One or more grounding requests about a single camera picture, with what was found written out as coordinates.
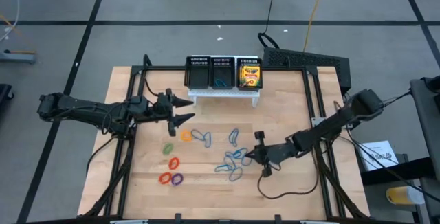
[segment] gray floor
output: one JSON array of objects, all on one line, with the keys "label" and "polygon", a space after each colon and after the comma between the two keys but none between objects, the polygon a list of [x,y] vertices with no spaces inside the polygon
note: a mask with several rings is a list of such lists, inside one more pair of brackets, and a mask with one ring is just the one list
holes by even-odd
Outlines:
[{"label": "gray floor", "polygon": [[[21,19],[86,21],[95,0],[21,0]],[[272,19],[307,20],[315,0],[274,0]],[[437,0],[416,0],[425,20],[440,20]],[[97,20],[263,20],[270,0],[102,0]],[[0,0],[0,12],[15,16],[15,0]],[[416,21],[408,0],[322,0],[316,20]],[[38,51],[35,65],[0,64],[0,82],[16,98],[0,122],[0,223],[12,223],[23,204],[50,124],[38,119],[38,97],[63,91],[85,27],[19,27]],[[429,27],[440,41],[440,27]],[[113,66],[140,64],[147,53],[155,65],[182,65],[191,54],[263,55],[258,25],[94,26],[72,89],[78,98],[103,101]],[[282,48],[301,50],[306,26],[272,25]],[[16,35],[0,49],[32,49]],[[350,58],[353,88],[374,89],[383,99],[407,91],[409,80],[436,76],[439,66],[419,26],[315,26],[308,52]],[[363,142],[390,140],[410,159],[427,155],[413,100],[404,98],[354,135]],[[29,221],[76,215],[85,165],[96,136],[93,127],[64,122],[56,137]],[[393,219],[370,200],[373,216]]]}]

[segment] paper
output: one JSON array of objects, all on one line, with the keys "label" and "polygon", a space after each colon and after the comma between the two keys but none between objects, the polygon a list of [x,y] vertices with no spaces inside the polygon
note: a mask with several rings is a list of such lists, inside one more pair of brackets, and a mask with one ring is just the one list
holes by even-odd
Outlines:
[{"label": "paper", "polygon": [[368,152],[367,154],[362,149],[358,148],[360,156],[363,158],[362,163],[364,163],[367,171],[382,168],[374,159],[371,158],[371,156],[373,156],[386,167],[398,164],[396,155],[393,151],[393,148],[391,148],[389,141],[367,142],[360,144],[360,146],[365,149],[366,152]]}]

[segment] white rack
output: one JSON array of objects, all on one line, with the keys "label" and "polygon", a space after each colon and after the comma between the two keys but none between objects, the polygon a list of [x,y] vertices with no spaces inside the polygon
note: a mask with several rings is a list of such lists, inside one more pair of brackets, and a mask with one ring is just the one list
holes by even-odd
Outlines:
[{"label": "white rack", "polygon": [[[234,57],[235,58],[235,77],[237,79],[237,58],[258,58],[258,56],[211,56],[211,57]],[[208,87],[207,89],[189,89],[188,96],[192,98],[194,106],[197,104],[197,97],[217,97],[217,98],[252,98],[252,107],[256,107],[256,104],[260,98],[260,91],[241,91],[237,87],[232,89],[213,89]]]}]

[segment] black bin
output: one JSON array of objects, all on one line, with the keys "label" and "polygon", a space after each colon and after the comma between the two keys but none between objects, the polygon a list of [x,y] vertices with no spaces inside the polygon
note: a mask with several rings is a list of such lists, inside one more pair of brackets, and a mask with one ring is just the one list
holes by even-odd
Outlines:
[{"label": "black bin", "polygon": [[189,89],[208,88],[210,78],[210,57],[189,56],[185,64],[185,86]]},{"label": "black bin", "polygon": [[235,86],[235,58],[211,58],[211,84],[213,89],[232,89]]},{"label": "black bin", "polygon": [[[260,67],[260,82],[257,86],[244,87],[240,84],[240,74],[242,65],[255,65]],[[260,58],[238,58],[236,60],[236,86],[239,90],[258,91],[263,88],[263,61]]]}]

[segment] wooden tabletop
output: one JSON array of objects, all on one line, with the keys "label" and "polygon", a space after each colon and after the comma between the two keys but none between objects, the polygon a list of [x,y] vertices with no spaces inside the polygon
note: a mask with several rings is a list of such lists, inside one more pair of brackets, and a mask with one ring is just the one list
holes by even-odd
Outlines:
[{"label": "wooden tabletop", "polygon": [[[106,103],[124,100],[130,70],[130,67],[113,68]],[[318,72],[325,109],[327,116],[330,116],[335,113],[333,101],[342,103],[338,79],[333,67],[319,67]],[[171,88],[176,96],[189,99],[183,71],[149,71],[147,80],[154,92]],[[317,109],[313,81],[310,82]],[[146,88],[144,95],[155,102]],[[141,124],[137,129],[124,218],[173,219],[176,213],[181,213],[183,219],[274,219],[275,214],[280,214],[283,220],[325,219],[319,184],[311,194],[269,200],[262,197],[256,187],[263,168],[261,165],[252,162],[250,166],[244,166],[243,176],[234,182],[229,181],[229,172],[214,172],[216,166],[223,164],[226,151],[243,147],[253,149],[257,144],[254,131],[264,131],[265,143],[270,145],[283,143],[288,135],[310,128],[300,72],[264,71],[264,87],[256,108],[252,108],[248,98],[198,98],[197,106],[179,108],[175,112],[196,114],[177,130],[176,137],[168,135],[166,122]],[[181,140],[181,131],[193,128],[212,133],[210,148],[205,148],[204,143],[197,140]],[[237,148],[228,141],[228,135],[234,128],[240,132]],[[108,138],[98,132],[94,149]],[[171,155],[165,156],[162,149],[168,142],[174,144],[174,149]],[[338,139],[333,149],[341,186],[359,209],[369,215],[353,146]],[[79,214],[89,210],[108,186],[115,150],[116,142],[93,159]],[[184,182],[179,186],[162,185],[158,181],[163,172],[170,171],[168,161],[172,157],[180,159],[179,167],[171,171],[183,174]],[[274,171],[271,177],[262,179],[261,190],[265,194],[274,196],[287,191],[304,192],[313,187],[316,168],[311,153],[300,159],[287,159],[282,166],[280,172]],[[333,215],[337,216],[333,188],[328,185]],[[116,213],[119,193],[118,188],[112,214]]]}]

